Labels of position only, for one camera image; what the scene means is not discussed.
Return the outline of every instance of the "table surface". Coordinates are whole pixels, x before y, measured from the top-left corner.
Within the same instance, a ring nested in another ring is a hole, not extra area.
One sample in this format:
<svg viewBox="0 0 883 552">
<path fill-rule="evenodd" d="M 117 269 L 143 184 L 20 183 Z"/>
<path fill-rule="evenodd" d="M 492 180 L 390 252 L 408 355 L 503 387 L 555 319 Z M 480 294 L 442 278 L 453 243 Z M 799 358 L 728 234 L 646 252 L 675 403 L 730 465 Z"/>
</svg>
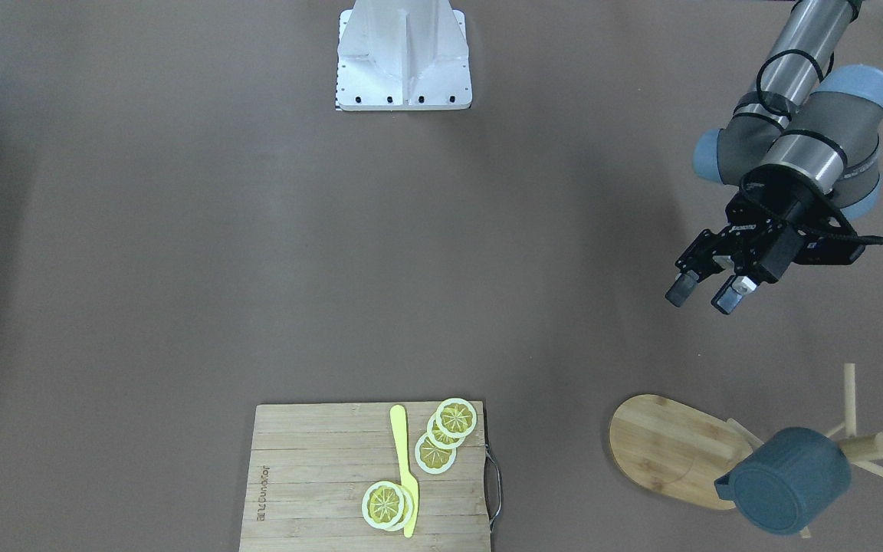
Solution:
<svg viewBox="0 0 883 552">
<path fill-rule="evenodd" d="M 829 429 L 845 361 L 883 430 L 883 247 L 731 317 L 663 298 L 789 4 L 459 0 L 475 103 L 420 114 L 334 111 L 350 7 L 0 2 L 0 550 L 236 550 L 256 405 L 448 396 L 486 401 L 497 551 L 883 549 L 865 472 L 803 542 L 607 453 L 640 393 Z"/>
</svg>

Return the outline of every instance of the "cutting board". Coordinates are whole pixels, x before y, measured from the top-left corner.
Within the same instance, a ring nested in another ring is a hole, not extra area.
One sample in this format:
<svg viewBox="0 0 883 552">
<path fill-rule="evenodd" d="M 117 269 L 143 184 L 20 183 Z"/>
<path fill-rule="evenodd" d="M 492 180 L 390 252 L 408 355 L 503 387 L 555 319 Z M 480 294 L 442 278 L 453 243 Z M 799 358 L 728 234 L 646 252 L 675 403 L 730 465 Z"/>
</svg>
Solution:
<svg viewBox="0 0 883 552">
<path fill-rule="evenodd" d="M 411 472 L 421 487 L 414 537 L 370 527 L 367 487 L 400 482 L 390 406 L 407 408 Z M 418 467 L 413 449 L 438 402 L 260 405 L 248 469 L 241 552 L 490 552 L 484 498 L 483 403 L 479 422 L 444 474 Z"/>
<path fill-rule="evenodd" d="M 751 454 L 726 422 L 659 395 L 637 395 L 612 415 L 609 444 L 615 463 L 638 485 L 714 510 L 721 500 L 714 479 Z"/>
</svg>

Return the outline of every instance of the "lime slice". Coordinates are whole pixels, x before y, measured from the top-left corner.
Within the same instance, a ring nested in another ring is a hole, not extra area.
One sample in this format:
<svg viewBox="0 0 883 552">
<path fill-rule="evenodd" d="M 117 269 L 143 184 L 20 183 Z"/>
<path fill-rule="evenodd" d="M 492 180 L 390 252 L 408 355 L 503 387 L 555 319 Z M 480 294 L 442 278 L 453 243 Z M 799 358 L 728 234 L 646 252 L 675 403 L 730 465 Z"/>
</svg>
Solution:
<svg viewBox="0 0 883 552">
<path fill-rule="evenodd" d="M 445 399 L 435 411 L 438 430 L 453 439 L 461 439 L 476 429 L 476 409 L 466 399 Z"/>
<path fill-rule="evenodd" d="M 445 450 L 451 450 L 465 442 L 465 437 L 455 439 L 442 433 L 441 427 L 435 422 L 435 415 L 428 419 L 428 440 L 435 444 L 435 447 Z"/>
<path fill-rule="evenodd" d="M 411 520 L 411 514 L 414 514 L 414 497 L 411 496 L 410 491 L 405 489 L 403 486 L 400 487 L 400 492 L 404 494 L 404 515 L 400 518 L 400 521 L 397 521 L 396 524 L 386 528 L 384 531 L 402 530 L 404 528 L 404 525 L 407 525 L 407 521 Z"/>
<path fill-rule="evenodd" d="M 455 462 L 455 448 L 451 450 L 438 448 L 435 443 L 428 440 L 428 433 L 418 439 L 414 450 L 418 452 L 415 455 L 415 460 L 418 461 L 418 465 L 424 469 L 426 474 L 444 474 L 451 468 L 452 462 Z"/>
<path fill-rule="evenodd" d="M 370 527 L 385 530 L 392 527 L 404 514 L 404 491 L 390 481 L 370 485 L 363 495 L 363 518 Z"/>
</svg>

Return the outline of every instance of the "wooden peg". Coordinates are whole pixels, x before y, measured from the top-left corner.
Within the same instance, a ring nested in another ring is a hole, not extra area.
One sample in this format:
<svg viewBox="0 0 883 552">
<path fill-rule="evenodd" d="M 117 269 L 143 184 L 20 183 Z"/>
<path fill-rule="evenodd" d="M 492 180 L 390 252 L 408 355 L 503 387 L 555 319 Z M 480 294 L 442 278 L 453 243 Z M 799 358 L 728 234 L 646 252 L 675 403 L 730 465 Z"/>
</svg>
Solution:
<svg viewBox="0 0 883 552">
<path fill-rule="evenodd" d="M 837 442 L 847 460 L 851 462 L 868 462 L 883 460 L 883 431 L 873 435 L 851 437 Z"/>
</svg>

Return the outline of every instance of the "oval wooden board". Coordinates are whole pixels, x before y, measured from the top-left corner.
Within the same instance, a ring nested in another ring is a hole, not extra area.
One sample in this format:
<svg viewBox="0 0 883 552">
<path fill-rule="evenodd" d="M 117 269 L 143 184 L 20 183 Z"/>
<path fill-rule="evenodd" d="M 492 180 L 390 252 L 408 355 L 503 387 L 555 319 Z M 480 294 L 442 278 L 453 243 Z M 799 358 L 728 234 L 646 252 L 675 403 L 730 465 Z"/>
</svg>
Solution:
<svg viewBox="0 0 883 552">
<path fill-rule="evenodd" d="M 714 479 L 751 454 L 727 423 L 659 395 L 637 395 L 609 424 L 612 457 L 627 478 L 666 496 L 714 510 L 731 510 Z"/>
</svg>

